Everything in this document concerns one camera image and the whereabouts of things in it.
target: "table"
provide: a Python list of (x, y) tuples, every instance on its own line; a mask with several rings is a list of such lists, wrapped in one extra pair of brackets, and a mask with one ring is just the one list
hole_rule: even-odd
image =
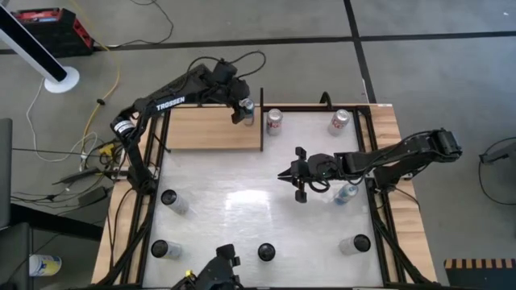
[[(281, 107), (287, 110), (290, 107), (296, 106), (299, 108), (324, 108), (327, 105), (323, 104), (294, 104), (294, 105), (285, 105), (285, 104), (267, 104), (266, 106), (260, 106), (257, 109), (257, 112), (261, 112), (261, 108), (267, 107)], [(366, 108), (365, 114), (360, 116), (361, 125), (361, 134), (363, 135), (365, 150), (370, 151), (371, 148), (377, 147), (382, 148), (388, 145), (392, 145), (394, 143), (399, 142), (400, 132), (397, 127), (397, 121), (394, 114), (394, 109), (391, 105), (363, 105), (363, 104), (338, 104), (338, 106), (350, 106), (357, 108)], [(230, 135), (225, 136), (225, 138), (218, 138), (218, 134), (222, 134), (223, 132), (211, 131), (207, 134), (207, 138), (211, 138), (212, 140), (206, 143), (205, 145), (199, 145), (199, 142), (194, 142), (197, 138), (196, 136), (186, 136), (185, 138), (178, 138), (180, 132), (178, 128), (188, 128), (189, 126), (195, 126), (192, 124), (191, 119), (195, 119), (195, 114), (200, 114), (201, 116), (211, 116), (211, 111), (214, 114), (218, 114), (219, 110), (224, 110), (221, 108), (198, 108), (193, 109), (188, 106), (177, 107), (174, 110), (174, 115), (172, 117), (172, 121), (170, 121), (171, 126), (169, 126), (169, 120), (167, 118), (156, 120), (154, 123), (149, 124), (149, 128), (146, 131), (145, 135), (142, 137), (142, 142), (140, 143), (140, 151), (143, 156), (145, 156), (148, 160), (152, 161), (158, 167), (160, 166), (160, 158), (163, 154), (163, 151), (156, 150), (156, 148), (160, 148), (160, 144), (156, 139), (149, 138), (149, 134), (152, 132), (157, 132), (158, 135), (161, 132), (161, 136), (165, 137), (167, 133), (169, 136), (174, 136), (175, 139), (181, 139), (182, 144), (174, 143), (175, 141), (170, 141), (167, 139), (167, 145), (173, 147), (185, 147), (185, 142), (188, 142), (188, 138), (191, 138), (192, 143), (195, 144), (195, 147), (207, 146), (206, 144), (213, 143), (213, 140), (218, 140), (218, 142), (223, 143), (224, 140), (232, 140)], [(366, 126), (367, 119), (371, 120), (372, 128), (368, 128)], [(161, 130), (162, 125), (168, 130)], [(374, 132), (376, 138), (369, 138), (370, 133)], [(249, 147), (259, 147), (263, 144), (258, 144), (258, 140), (254, 140), (251, 143), (245, 145), (247, 148)], [(409, 181), (401, 181), (398, 187), (409, 194), (414, 195), (414, 187)], [(130, 185), (126, 181), (118, 182), (113, 191), (113, 195), (110, 202), (109, 215), (112, 222), (114, 224), (114, 216), (116, 210), (119, 206), (119, 202), (122, 199), (122, 196), (125, 192), (130, 188)], [(406, 199), (402, 195), (396, 193), (389, 194), (389, 203), (390, 207), (386, 206), (385, 208), (392, 209), (392, 220), (396, 229), (397, 240), (400, 247), (404, 250), (413, 264), (430, 280), (435, 280), (435, 270), (431, 260), (430, 250), (427, 244), (427, 238), (425, 235), (425, 231), (422, 225), (421, 215), (418, 211), (418, 207), (412, 201)], [(142, 201), (138, 201), (134, 193), (129, 193), (127, 199), (124, 201), (120, 208), (119, 220), (117, 225), (117, 238), (114, 245), (114, 258), (115, 260), (123, 253), (127, 246), (127, 239), (129, 237), (131, 231), (131, 221), (135, 215), (135, 206), (137, 204), (142, 205), (142, 212), (138, 216), (139, 222), (143, 221), (144, 215), (147, 211), (147, 204), (149, 202), (149, 197), (145, 197)], [(377, 202), (381, 204), (381, 200), (377, 197)], [(139, 273), (139, 260), (140, 260), (140, 252), (141, 252), (141, 244), (136, 248), (135, 253), (133, 254), (133, 259), (131, 261), (131, 268), (126, 272), (126, 283), (136, 283), (140, 282), (143, 277)], [(385, 257), (386, 257), (386, 266), (388, 270), (389, 279), (391, 281), (399, 281), (402, 278), (401, 275), (397, 273), (396, 263), (394, 262), (394, 258), (392, 256), (392, 252), (389, 247), (384, 243), (385, 248)], [(109, 234), (108, 227), (104, 227), (104, 233), (102, 236), (101, 245), (99, 247), (97, 262), (94, 269), (94, 274), (92, 277), (92, 283), (98, 282), (101, 280), (104, 275), (109, 270), (109, 261), (110, 261), (110, 245), (109, 245)]]

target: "striped board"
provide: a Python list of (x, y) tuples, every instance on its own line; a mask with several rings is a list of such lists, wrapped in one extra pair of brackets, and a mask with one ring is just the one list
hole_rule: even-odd
[(515, 259), (446, 259), (444, 268), (451, 286), (516, 289)]

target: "yellow cable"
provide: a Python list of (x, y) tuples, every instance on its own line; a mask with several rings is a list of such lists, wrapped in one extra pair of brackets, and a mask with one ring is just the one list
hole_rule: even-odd
[[(91, 31), (93, 31), (93, 32), (96, 32), (95, 29), (94, 29), (94, 25), (91, 23), (91, 21), (89, 20), (88, 16), (86, 16), (86, 13), (82, 10), (82, 8), (79, 6), (79, 4), (77, 4), (77, 2), (75, 0), (69, 0), (69, 1), (72, 3), (73, 6), (75, 6), (75, 9), (77, 10), (77, 12), (81, 15), (83, 20), (89, 26), (89, 29)], [(98, 39), (95, 39), (95, 42), (100, 44), (100, 46), (102, 48), (104, 48), (107, 52), (110, 53), (110, 55), (113, 57), (113, 61), (116, 64), (116, 69), (117, 69), (116, 80), (114, 81), (113, 86), (104, 95), (104, 97), (102, 97), (102, 100), (106, 100), (114, 92), (116, 87), (119, 85), (119, 82), (120, 82), (120, 63), (119, 63), (119, 60), (117, 59), (116, 55), (106, 45), (102, 44), (100, 41), (98, 41)], [(93, 120), (95, 118), (95, 115), (98, 112), (98, 109), (100, 109), (100, 106), (101, 106), (100, 104), (97, 104), (95, 106), (95, 109), (93, 110), (93, 112), (91, 112), (91, 115), (89, 116), (88, 122), (86, 123), (86, 127), (84, 128), (84, 133), (82, 135), (83, 137), (85, 137), (88, 134), (89, 127), (91, 126), (91, 123), (93, 122)], [(82, 140), (81, 151), (84, 151), (84, 145), (85, 145), (85, 142), (84, 142), (84, 139), (83, 139)]]

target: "silver can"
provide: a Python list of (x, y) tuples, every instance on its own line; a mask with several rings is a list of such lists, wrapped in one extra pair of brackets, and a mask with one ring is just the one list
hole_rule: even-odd
[(161, 202), (164, 205), (167, 205), (171, 210), (173, 210), (177, 214), (185, 214), (188, 211), (189, 205), (188, 201), (183, 197), (180, 197), (172, 189), (165, 190), (161, 193)]
[(349, 113), (346, 110), (336, 111), (328, 125), (328, 132), (334, 136), (342, 134), (344, 127), (349, 123), (349, 118)]
[(339, 250), (343, 255), (354, 255), (365, 253), (371, 248), (371, 241), (365, 234), (358, 234), (354, 237), (345, 238), (339, 242)]
[(157, 240), (152, 244), (151, 254), (156, 258), (177, 259), (183, 252), (181, 245), (176, 242)]
[(271, 109), (267, 113), (267, 134), (277, 136), (281, 133), (283, 113), (278, 109)]
[(239, 105), (245, 109), (243, 124), (245, 126), (252, 126), (252, 124), (255, 123), (255, 102), (249, 98), (245, 98), (239, 102)]

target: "white tabletop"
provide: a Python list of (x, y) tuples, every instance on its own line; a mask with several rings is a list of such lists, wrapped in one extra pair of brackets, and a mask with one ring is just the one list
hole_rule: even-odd
[[(244, 287), (381, 285), (364, 185), (344, 206), (335, 204), (333, 196), (345, 182), (332, 182), (323, 194), (306, 186), (308, 202), (300, 204), (294, 200), (295, 187), (277, 179), (297, 158), (296, 146), (308, 156), (358, 151), (353, 120), (339, 137), (328, 134), (332, 114), (284, 113), (281, 134), (265, 134), (263, 152), (165, 154), (158, 194), (173, 189), (190, 209), (179, 216), (158, 198), (150, 244), (176, 242), (183, 254), (177, 260), (157, 259), (149, 247), (144, 287), (174, 285), (189, 269), (198, 274), (215, 257), (215, 249), (227, 243), (235, 245), (241, 259), (234, 272)], [(339, 242), (357, 234), (370, 238), (371, 249), (342, 255)], [(271, 262), (257, 255), (264, 242), (276, 248)]]

